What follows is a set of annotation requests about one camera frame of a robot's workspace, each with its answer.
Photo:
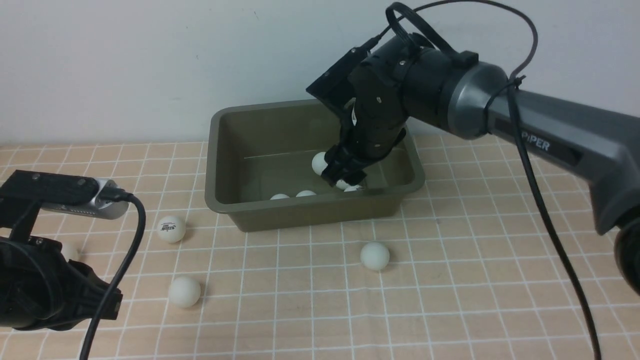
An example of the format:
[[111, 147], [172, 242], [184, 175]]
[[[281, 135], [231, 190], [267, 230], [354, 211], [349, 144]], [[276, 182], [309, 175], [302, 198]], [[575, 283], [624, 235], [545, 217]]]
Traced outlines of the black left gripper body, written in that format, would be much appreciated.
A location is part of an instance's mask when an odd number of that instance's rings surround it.
[[109, 283], [91, 266], [62, 255], [58, 241], [1, 239], [1, 326], [68, 331], [91, 319]]

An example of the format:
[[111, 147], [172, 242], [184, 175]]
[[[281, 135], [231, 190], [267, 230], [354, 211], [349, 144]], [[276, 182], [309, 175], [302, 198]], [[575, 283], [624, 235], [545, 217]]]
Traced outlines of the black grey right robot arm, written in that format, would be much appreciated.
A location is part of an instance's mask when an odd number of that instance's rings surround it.
[[[402, 141], [410, 117], [466, 141], [490, 134], [515, 142], [502, 68], [469, 51], [449, 57], [418, 33], [409, 43], [376, 43], [352, 48], [306, 89], [340, 120], [326, 156], [330, 185], [361, 182]], [[520, 89], [515, 103], [526, 150], [587, 183], [599, 235], [619, 229], [615, 262], [638, 292], [639, 119]]]

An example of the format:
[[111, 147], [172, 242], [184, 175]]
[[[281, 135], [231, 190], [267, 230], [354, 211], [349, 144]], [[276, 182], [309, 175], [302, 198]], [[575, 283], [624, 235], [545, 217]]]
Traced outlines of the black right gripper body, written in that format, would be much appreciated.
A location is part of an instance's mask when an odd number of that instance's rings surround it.
[[330, 186], [340, 180], [356, 185], [364, 169], [386, 158], [406, 135], [409, 118], [403, 107], [402, 85], [374, 64], [359, 64], [348, 80], [355, 101], [346, 116], [337, 145], [327, 151], [321, 177]]

